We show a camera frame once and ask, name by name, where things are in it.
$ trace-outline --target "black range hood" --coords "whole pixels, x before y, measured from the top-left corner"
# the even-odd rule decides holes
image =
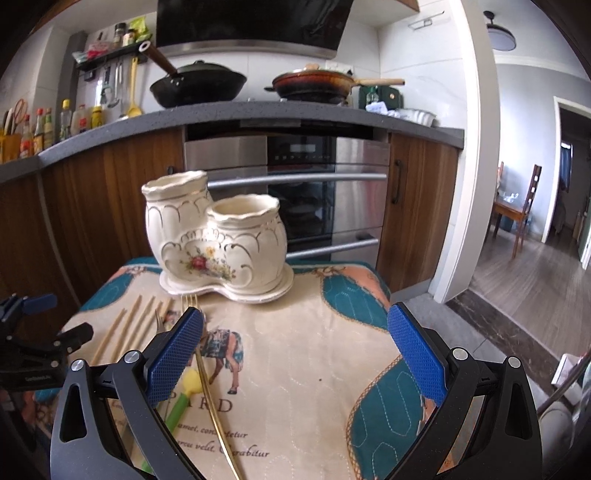
[[[353,0],[158,0],[165,54],[261,50],[333,58]]]

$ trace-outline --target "green handle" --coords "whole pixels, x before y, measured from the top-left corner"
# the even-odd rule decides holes
[[[174,434],[174,429],[178,425],[178,421],[183,416],[183,413],[187,406],[189,405],[189,397],[186,396],[184,393],[181,393],[178,397],[178,400],[175,402],[173,409],[170,412],[170,415],[166,417],[165,424],[168,427],[168,431]],[[153,473],[151,467],[148,465],[148,462],[144,460],[142,463],[142,470],[147,473]]]

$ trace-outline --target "stainless steel oven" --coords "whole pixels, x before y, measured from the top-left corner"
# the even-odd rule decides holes
[[[268,193],[280,201],[288,258],[375,266],[386,204],[389,145],[311,135],[185,143],[187,170],[207,170],[215,200]]]

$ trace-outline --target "floral decoration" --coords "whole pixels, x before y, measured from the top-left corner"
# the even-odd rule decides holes
[[[201,252],[201,249],[197,247],[194,252],[194,255],[187,252],[188,259],[180,261],[189,273],[223,278],[228,281],[236,278],[236,270],[232,270],[225,259],[215,258],[216,250],[213,247],[207,247],[205,252]]]

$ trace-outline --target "red rose design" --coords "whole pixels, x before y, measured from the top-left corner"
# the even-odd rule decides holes
[[[207,259],[205,257],[191,257],[191,266],[195,270],[207,270]]]

